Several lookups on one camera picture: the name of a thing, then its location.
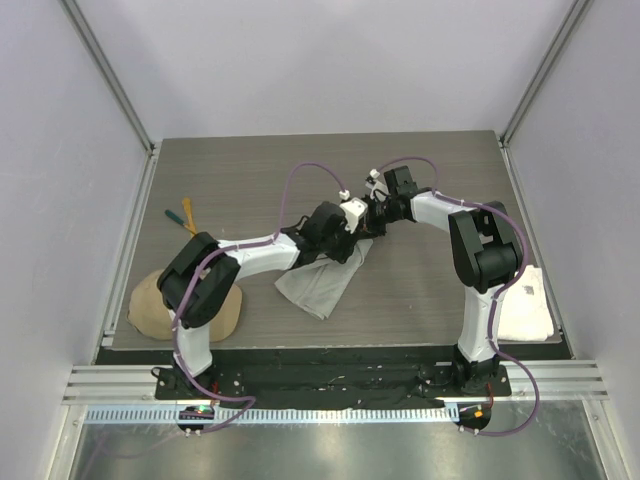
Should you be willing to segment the grey cloth napkin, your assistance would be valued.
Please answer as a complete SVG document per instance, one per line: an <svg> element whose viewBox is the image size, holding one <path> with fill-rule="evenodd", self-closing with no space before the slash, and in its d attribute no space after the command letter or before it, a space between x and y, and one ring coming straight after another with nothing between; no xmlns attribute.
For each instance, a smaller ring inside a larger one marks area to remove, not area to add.
<svg viewBox="0 0 640 480"><path fill-rule="evenodd" d="M286 272L275 282L275 287L289 302L313 318L326 320L364 264L372 246L371 239L360 240L344 264L323 258Z"/></svg>

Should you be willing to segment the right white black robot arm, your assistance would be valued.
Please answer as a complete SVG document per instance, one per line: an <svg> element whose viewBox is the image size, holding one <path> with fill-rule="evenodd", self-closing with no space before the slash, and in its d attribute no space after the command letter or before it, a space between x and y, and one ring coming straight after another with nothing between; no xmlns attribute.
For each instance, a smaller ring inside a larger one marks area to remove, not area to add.
<svg viewBox="0 0 640 480"><path fill-rule="evenodd" d="M449 234L453 265L465 287L463 327L453 347L452 384L472 395L498 375L499 316L506 291L528 262L526 235L499 202L481 204L427 190L414 196L371 193L363 229L381 236L397 221Z"/></svg>

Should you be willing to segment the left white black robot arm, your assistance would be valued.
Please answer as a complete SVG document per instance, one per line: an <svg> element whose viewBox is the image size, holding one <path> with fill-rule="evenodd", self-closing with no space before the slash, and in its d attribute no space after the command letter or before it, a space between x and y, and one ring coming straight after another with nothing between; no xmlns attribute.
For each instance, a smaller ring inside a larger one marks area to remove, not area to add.
<svg viewBox="0 0 640 480"><path fill-rule="evenodd" d="M320 260L345 263L353 254L367 204L351 199L324 202L298 224L242 241L195 235L157 280L171 316L171 369L157 370L162 397L200 399L213 394L210 322L238 280L270 271L289 271Z"/></svg>

